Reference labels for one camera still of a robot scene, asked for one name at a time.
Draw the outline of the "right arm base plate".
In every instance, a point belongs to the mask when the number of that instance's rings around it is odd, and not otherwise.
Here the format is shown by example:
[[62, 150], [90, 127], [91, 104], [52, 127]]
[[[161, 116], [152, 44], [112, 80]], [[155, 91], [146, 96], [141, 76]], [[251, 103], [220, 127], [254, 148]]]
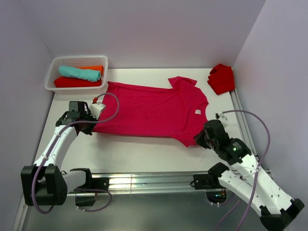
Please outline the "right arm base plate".
[[190, 186], [195, 190], [208, 190], [212, 188], [208, 174], [194, 174]]

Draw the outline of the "pink t shirt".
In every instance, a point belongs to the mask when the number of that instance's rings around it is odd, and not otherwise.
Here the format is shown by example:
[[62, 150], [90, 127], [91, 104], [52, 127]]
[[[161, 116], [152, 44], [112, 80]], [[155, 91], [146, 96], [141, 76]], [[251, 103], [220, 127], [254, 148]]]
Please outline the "pink t shirt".
[[189, 147], [207, 121], [209, 102], [186, 77], [169, 78], [171, 88], [108, 82], [106, 109], [94, 132], [123, 136], [173, 138]]

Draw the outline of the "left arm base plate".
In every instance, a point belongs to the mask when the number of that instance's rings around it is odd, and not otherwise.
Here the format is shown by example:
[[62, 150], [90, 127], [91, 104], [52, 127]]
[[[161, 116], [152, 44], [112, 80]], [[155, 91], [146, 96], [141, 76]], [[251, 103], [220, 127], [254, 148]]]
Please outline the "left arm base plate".
[[96, 192], [97, 190], [105, 190], [108, 191], [109, 189], [109, 178], [107, 177], [99, 177], [93, 178], [91, 181], [91, 189], [94, 189]]

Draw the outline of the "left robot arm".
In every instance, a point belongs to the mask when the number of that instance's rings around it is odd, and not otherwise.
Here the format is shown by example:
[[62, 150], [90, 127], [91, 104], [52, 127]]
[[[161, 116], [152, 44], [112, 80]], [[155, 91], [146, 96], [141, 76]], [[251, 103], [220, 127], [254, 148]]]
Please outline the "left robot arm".
[[26, 205], [63, 205], [67, 194], [73, 190], [92, 190], [94, 180], [88, 168], [74, 168], [68, 174], [62, 174], [61, 166], [78, 134], [91, 135], [104, 109], [102, 103], [69, 102], [68, 111], [56, 121], [54, 134], [45, 151], [33, 165], [21, 170]]

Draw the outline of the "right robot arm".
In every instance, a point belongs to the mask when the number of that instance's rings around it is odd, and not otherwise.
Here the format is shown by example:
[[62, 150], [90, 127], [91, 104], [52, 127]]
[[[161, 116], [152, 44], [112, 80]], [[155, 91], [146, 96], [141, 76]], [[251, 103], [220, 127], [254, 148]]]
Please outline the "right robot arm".
[[285, 193], [259, 166], [242, 140], [229, 137], [219, 120], [207, 121], [195, 141], [226, 162], [212, 166], [203, 179], [194, 177], [196, 189], [221, 186], [232, 191], [259, 215], [269, 231], [285, 230], [304, 208], [300, 199]]

